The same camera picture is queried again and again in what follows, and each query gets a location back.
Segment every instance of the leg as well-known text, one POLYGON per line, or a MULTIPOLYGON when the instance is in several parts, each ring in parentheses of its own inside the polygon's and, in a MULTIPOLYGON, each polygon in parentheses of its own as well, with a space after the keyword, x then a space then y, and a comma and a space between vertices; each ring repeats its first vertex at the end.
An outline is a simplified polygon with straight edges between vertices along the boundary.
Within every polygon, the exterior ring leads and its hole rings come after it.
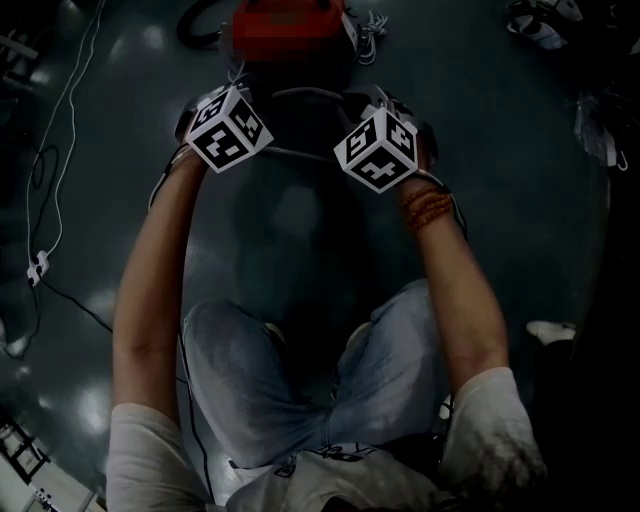
POLYGON ((326 415, 289 386, 264 323, 230 303, 202 302, 185 321, 193 393, 227 455, 243 468, 321 444, 326 415))
POLYGON ((429 432, 449 393, 425 280, 371 315, 371 329, 338 363, 329 443, 382 445, 429 432))

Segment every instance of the red object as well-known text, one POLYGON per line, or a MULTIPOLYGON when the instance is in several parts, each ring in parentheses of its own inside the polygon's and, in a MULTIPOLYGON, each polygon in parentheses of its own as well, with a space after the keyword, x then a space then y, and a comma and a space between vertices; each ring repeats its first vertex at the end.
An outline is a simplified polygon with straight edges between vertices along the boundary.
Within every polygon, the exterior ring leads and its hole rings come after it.
POLYGON ((244 0, 233 16, 234 57, 246 62, 322 60, 344 32, 343 12, 344 0, 244 0))

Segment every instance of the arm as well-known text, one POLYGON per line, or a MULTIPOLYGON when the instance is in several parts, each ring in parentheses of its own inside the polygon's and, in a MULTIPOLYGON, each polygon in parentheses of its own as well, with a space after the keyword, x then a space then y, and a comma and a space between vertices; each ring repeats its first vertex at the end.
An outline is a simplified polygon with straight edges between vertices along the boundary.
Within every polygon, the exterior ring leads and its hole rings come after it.
POLYGON ((129 257, 114 321, 114 406, 146 405, 176 424, 176 339, 184 258, 205 172, 206 165, 191 151, 174 164, 129 257))
MULTIPOLYGON (((400 199, 425 186, 420 179, 407 180, 399 187, 400 199)), ((504 319, 451 214, 421 227, 416 237, 455 396, 471 377, 509 365, 504 319)))

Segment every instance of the person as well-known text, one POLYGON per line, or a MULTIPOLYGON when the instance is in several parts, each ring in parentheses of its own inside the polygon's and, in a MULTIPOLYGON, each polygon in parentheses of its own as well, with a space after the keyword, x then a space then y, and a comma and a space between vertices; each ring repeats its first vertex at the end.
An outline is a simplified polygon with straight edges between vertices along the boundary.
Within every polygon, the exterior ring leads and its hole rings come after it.
MULTIPOLYGON (((428 148, 419 148, 423 166, 428 148)), ((260 468, 224 506, 202 495, 181 449, 176 343, 187 238, 205 172, 190 149, 176 159, 122 278, 110 512, 535 508, 546 470, 509 369, 500 307, 449 196, 418 178, 397 189, 427 280, 405 286, 350 338, 332 406, 313 407, 292 385, 281 335, 270 324, 225 302, 203 302, 188 314, 195 399, 233 467, 260 468), (449 393, 454 412, 444 452, 437 475, 427 477, 386 447, 404 439, 419 459, 418 438, 434 430, 449 393)))

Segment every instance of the power plug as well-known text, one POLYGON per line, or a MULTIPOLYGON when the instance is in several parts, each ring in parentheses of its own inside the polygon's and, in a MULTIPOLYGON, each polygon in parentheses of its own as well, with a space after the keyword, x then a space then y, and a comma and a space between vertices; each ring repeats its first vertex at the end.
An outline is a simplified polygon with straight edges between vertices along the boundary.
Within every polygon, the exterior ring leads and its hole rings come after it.
POLYGON ((30 262, 27 269, 27 277, 29 278, 29 284, 36 286, 40 282, 40 278, 43 277, 47 270, 49 270, 49 259, 45 251, 38 253, 38 262, 30 262))

